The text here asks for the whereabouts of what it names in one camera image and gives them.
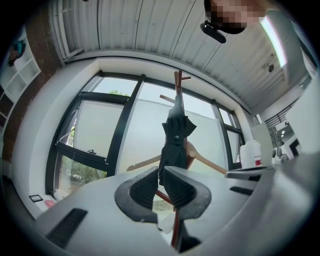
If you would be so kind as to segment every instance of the shelving unit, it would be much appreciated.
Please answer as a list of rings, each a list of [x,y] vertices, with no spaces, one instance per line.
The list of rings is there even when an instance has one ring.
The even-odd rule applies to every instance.
[[[0,70],[0,136],[4,134],[19,98],[41,72],[31,52],[25,28],[18,40],[25,42],[23,55],[14,62],[14,66],[5,65],[3,70]]]

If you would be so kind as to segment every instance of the brick wall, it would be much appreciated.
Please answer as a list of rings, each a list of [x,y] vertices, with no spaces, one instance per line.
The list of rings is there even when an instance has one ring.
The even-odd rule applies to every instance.
[[[11,161],[21,122],[29,104],[45,83],[62,67],[53,45],[49,27],[48,6],[35,11],[26,22],[26,36],[41,73],[26,88],[15,105],[3,136],[2,158]]]

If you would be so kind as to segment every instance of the window handle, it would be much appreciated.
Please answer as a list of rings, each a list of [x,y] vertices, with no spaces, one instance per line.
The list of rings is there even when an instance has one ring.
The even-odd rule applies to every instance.
[[[90,154],[93,154],[93,155],[96,155],[96,154],[97,154],[97,153],[95,153],[95,150],[94,150],[94,149],[90,149],[90,150],[88,150],[87,152],[90,153]]]

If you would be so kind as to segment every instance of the red label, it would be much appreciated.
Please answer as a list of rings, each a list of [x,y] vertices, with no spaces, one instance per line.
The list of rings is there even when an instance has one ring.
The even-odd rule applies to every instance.
[[[55,205],[55,202],[52,200],[45,200],[44,204],[46,205],[46,207],[51,208],[52,206]]]
[[[255,166],[260,166],[260,165],[262,165],[261,160],[256,160],[256,161],[255,161]]]

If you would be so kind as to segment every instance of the wooden hanger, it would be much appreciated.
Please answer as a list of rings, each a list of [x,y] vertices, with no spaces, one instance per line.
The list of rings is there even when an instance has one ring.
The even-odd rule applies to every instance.
[[[160,95],[160,98],[161,99],[164,99],[168,102],[171,102],[171,103],[175,103],[176,101],[173,99],[173,98],[169,98],[167,96],[164,96],[164,95]],[[218,171],[219,173],[222,173],[223,175],[225,175],[227,173],[227,170],[220,167],[219,165],[215,164],[214,162],[211,162],[210,160],[206,159],[204,156],[202,156],[195,148],[195,146],[187,141],[185,142],[185,146],[186,148],[186,153],[187,153],[187,169],[190,168],[190,166],[192,165],[194,159],[197,159],[198,161],[200,161],[201,163],[211,167],[212,169]],[[141,167],[144,167],[144,166],[147,166],[147,165],[151,165],[157,161],[160,161],[161,159],[161,155],[157,155],[151,159],[148,159],[146,161],[143,161],[143,162],[139,162],[139,163],[136,163],[136,164],[133,164],[133,165],[130,165],[128,167],[128,169],[126,170],[127,172],[129,171],[133,171],[135,169],[138,169],[138,168],[141,168]]]

